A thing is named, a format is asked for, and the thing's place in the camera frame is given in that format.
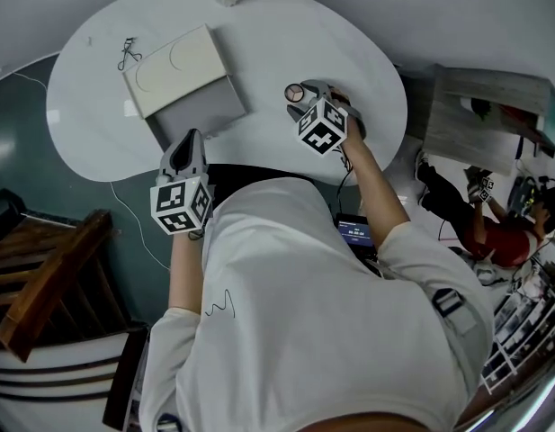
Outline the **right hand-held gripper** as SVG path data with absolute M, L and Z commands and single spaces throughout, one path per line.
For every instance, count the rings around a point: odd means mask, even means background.
M 302 145 L 319 156 L 328 155 L 346 140 L 350 120 L 354 120 L 361 138 L 365 138 L 361 114 L 351 105 L 334 102 L 328 83 L 308 79 L 300 85 L 316 96 L 305 110 L 291 103 L 286 106 L 287 113 L 297 122 L 297 137 Z

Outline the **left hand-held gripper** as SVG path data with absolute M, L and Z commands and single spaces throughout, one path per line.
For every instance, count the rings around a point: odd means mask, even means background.
M 191 177 L 171 176 L 184 170 Z M 162 172 L 150 189 L 152 219 L 167 235 L 202 230 L 210 214 L 204 140 L 197 129 L 173 142 L 162 157 Z

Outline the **grey box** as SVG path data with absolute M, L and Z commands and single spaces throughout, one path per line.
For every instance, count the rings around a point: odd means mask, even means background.
M 191 129 L 211 139 L 246 115 L 205 24 L 150 53 L 122 76 L 138 115 L 162 149 Z

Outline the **person's left forearm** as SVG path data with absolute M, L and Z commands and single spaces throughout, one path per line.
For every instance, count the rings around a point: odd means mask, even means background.
M 173 235 L 168 307 L 201 313 L 203 269 L 201 242 L 188 234 Z

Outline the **person's right forearm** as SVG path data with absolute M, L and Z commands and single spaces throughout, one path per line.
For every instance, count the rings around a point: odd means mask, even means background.
M 354 121 L 347 125 L 342 149 L 353 167 L 373 245 L 379 249 L 394 228 L 410 219 Z

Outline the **white curved table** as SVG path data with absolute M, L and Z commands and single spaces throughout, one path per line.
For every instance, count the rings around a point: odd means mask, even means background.
M 51 72 L 49 134 L 66 165 L 96 182 L 158 168 L 162 149 L 130 100 L 118 64 L 127 38 L 143 55 L 206 25 L 247 113 L 205 142 L 211 163 L 270 167 L 329 183 L 345 175 L 337 154 L 297 140 L 286 111 L 288 84 L 320 79 L 348 94 L 381 167 L 396 156 L 407 124 L 397 70 L 345 18 L 314 0 L 117 0 L 69 39 Z

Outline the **white storage rack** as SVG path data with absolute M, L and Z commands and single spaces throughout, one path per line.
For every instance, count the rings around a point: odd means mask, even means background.
M 495 308 L 493 344 L 481 374 L 488 393 L 518 375 L 555 336 L 555 239 L 501 283 Z

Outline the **person's black trousers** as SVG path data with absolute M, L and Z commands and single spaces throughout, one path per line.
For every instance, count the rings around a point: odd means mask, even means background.
M 312 179 L 304 175 L 266 167 L 235 164 L 211 164 L 208 167 L 208 176 L 209 183 L 213 188 L 213 210 L 238 190 L 254 183 L 280 178 L 297 178 L 314 183 Z

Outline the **black screen device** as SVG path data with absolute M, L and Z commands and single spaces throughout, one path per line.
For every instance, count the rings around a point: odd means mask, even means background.
M 377 250 L 372 242 L 365 217 L 339 212 L 335 218 L 335 225 L 349 248 L 360 260 L 377 259 Z

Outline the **grey wooden shelf desk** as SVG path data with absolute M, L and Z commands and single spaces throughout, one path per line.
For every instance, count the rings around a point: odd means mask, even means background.
M 461 97 L 490 101 L 488 118 L 462 108 Z M 438 65 L 432 99 L 430 154 L 507 176 L 522 140 L 555 153 L 555 87 L 547 78 Z

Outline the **small potted plant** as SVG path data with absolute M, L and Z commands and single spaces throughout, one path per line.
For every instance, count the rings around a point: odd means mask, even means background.
M 482 122 L 488 118 L 492 110 L 491 102 L 483 99 L 461 97 L 460 103 L 462 108 L 475 114 Z

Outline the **person's white shirt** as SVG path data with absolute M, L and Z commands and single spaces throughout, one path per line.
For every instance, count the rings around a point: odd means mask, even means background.
M 142 432 L 297 432 L 390 413 L 449 432 L 493 342 L 488 293 L 468 265 L 410 222 L 362 264 L 316 187 L 280 178 L 215 210 L 202 251 L 202 310 L 153 326 Z

